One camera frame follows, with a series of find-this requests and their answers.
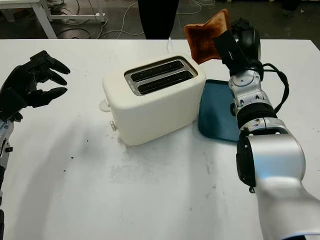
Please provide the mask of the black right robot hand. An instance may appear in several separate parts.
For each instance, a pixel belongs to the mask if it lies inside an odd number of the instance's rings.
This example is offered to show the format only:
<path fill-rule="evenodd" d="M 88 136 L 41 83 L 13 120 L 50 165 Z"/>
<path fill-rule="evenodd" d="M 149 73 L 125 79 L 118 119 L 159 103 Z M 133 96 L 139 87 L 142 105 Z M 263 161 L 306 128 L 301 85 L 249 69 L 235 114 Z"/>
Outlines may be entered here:
<path fill-rule="evenodd" d="M 261 39 L 257 29 L 248 20 L 239 18 L 231 23 L 233 37 L 231 56 L 237 67 L 260 67 Z"/>

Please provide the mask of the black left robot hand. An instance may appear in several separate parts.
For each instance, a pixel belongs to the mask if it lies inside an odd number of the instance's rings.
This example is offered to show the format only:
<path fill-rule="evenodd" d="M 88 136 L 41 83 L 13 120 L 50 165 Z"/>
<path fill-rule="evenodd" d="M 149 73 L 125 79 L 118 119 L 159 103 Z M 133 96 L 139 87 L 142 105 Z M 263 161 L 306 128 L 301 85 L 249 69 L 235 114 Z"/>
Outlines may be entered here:
<path fill-rule="evenodd" d="M 0 90 L 0 109 L 19 111 L 25 107 L 42 107 L 66 93 L 66 80 L 59 74 L 68 75 L 71 70 L 45 50 L 30 57 L 23 65 L 13 69 Z M 51 80 L 60 85 L 48 91 L 37 84 Z"/>

